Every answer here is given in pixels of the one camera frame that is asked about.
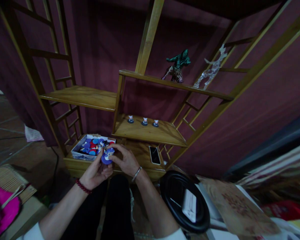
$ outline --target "green figurine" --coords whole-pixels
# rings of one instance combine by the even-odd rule
[[[171,81],[177,81],[177,83],[183,83],[183,77],[181,69],[183,66],[188,66],[190,62],[190,58],[188,57],[188,50],[184,50],[181,54],[173,57],[173,58],[167,58],[167,62],[174,62],[174,65],[169,67],[166,71],[166,74],[163,76],[163,80],[166,79],[166,77],[170,74]]]

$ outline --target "white label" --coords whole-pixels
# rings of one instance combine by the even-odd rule
[[[189,220],[193,223],[196,222],[196,207],[197,198],[188,189],[185,191],[185,196],[183,200],[182,212],[186,215]]]

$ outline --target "paper bag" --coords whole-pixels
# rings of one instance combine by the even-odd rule
[[[234,184],[197,176],[219,210],[230,233],[242,236],[271,235],[278,226]]]

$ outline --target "person's left hand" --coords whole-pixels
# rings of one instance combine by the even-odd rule
[[[89,190],[92,190],[100,185],[104,180],[110,177],[113,173],[112,164],[105,165],[101,162],[103,148],[98,154],[88,169],[80,178],[80,182]]]

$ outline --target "white cloth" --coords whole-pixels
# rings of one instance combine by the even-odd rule
[[[19,237],[17,240],[44,240],[39,223],[37,222],[25,235]]]
[[[39,228],[39,223],[34,225],[25,235],[19,237],[17,240],[44,240]],[[158,240],[186,240],[181,228],[172,233],[171,235],[159,238]]]
[[[187,240],[187,239],[184,236],[181,228],[179,228],[177,231],[175,231],[171,235],[164,237],[164,238],[158,238],[157,240]]]

